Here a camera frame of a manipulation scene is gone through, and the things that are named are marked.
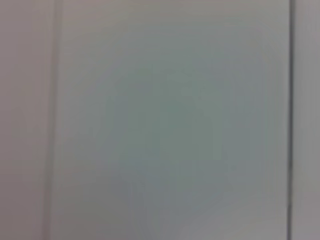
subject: white door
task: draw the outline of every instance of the white door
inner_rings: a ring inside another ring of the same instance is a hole
[[[289,0],[64,0],[51,240],[285,240]]]

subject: door panel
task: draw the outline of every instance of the door panel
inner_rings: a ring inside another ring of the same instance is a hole
[[[52,240],[285,240],[289,2],[64,0]]]

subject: gray surface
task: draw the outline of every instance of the gray surface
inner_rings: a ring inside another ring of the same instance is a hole
[[[292,240],[320,236],[320,2],[296,3]]]
[[[65,0],[52,240],[285,240],[288,4]]]

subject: white cabinet door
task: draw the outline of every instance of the white cabinet door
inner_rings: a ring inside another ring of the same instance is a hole
[[[285,240],[288,0],[64,0],[51,240]]]

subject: white wall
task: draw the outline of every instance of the white wall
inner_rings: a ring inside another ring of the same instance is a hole
[[[0,239],[41,240],[51,0],[0,1]]]
[[[296,0],[293,239],[320,237],[320,1]]]

